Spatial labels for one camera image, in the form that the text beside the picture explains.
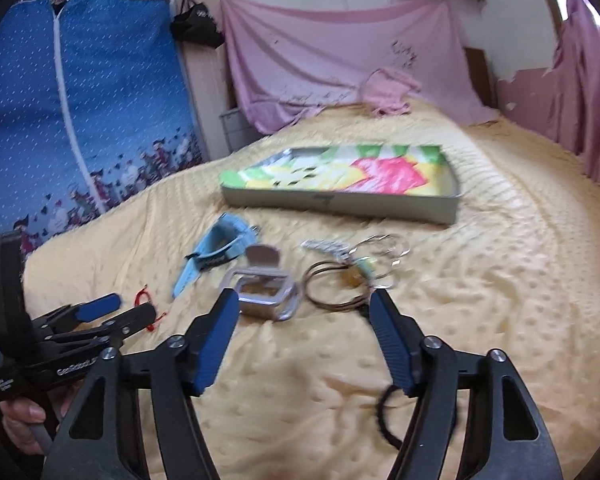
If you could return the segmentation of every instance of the blue wardrobe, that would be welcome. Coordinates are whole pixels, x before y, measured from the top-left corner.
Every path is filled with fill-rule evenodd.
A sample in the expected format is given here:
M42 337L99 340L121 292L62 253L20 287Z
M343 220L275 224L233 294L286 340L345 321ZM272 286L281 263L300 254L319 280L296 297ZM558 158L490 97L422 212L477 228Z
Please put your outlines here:
M0 232L24 254L206 160L170 21L168 0L18 0L2 20Z

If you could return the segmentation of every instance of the hanging pink fabric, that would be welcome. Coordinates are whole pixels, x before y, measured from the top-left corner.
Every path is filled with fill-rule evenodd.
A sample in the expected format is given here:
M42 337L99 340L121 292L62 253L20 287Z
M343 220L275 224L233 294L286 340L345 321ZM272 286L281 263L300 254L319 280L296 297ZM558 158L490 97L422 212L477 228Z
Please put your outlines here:
M333 12L223 0L222 10L238 104L261 133L359 103L362 83L384 67L411 74L420 97L458 123L496 117L472 88L447 0Z
M600 28L585 0L567 0L567 8L547 137L581 155L586 174L600 182Z
M422 86L409 73L385 67L369 76L360 89L360 100L375 117L402 115L411 110L406 98Z

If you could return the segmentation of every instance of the white zipper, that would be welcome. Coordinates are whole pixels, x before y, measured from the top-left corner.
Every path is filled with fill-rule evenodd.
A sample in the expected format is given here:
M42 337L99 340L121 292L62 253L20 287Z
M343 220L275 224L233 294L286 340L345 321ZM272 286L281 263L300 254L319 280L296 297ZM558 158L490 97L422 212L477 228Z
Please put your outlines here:
M98 190L96 189L93 179L87 165L84 162L82 153L80 152L80 146L78 145L78 139L75 136L74 122L71 118L71 112L69 111L69 101L66 96L66 86L64 84L64 71L62 70L62 53L60 48L60 13L54 16L54 62L56 64L56 81L58 82L58 95L60 97L60 108L62 109L62 118L64 119L64 127L66 129L67 137L69 137L69 144L71 145L71 151L74 152L75 161L78 163L78 168L82 173L82 177L89 188L89 192L93 197L96 208L100 214L106 213L106 208Z

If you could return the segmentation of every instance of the red cord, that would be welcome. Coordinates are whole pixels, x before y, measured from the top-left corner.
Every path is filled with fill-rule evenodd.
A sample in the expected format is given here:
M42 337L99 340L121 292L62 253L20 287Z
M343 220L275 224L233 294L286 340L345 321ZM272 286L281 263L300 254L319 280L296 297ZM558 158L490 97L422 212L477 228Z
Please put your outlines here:
M151 299L151 295L149 295L149 292L147 291L147 287L148 285L145 285L142 290L140 290L140 292L138 292L136 294L136 298L134 300L134 306L139 306L141 304L142 298L146 297L146 300L149 303L153 303L152 299ZM167 313L163 312L162 314L160 314L160 316L158 316L157 318L155 318L155 322L160 321L164 316L166 316ZM147 325L146 327L147 332L153 332L155 330L155 325L154 323L151 323L151 325Z

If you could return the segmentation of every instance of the metal screw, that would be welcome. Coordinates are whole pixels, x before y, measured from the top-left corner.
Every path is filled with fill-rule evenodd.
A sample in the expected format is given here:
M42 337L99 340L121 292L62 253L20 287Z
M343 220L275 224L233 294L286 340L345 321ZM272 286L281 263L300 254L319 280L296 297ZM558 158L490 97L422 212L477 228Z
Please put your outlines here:
M427 348L433 348L434 350L437 350L442 346L442 340L434 335L429 335L426 338L424 338L424 346L426 346Z
M105 348L102 352L100 352L100 357L108 361L109 359L113 359L117 353L118 351L110 346L109 348Z
M169 348L182 348L184 346L184 338L181 335L174 335L170 337L167 341L167 346Z
M503 363L507 360L507 355L502 350L498 349L491 350L491 352L489 352L489 357L499 363Z

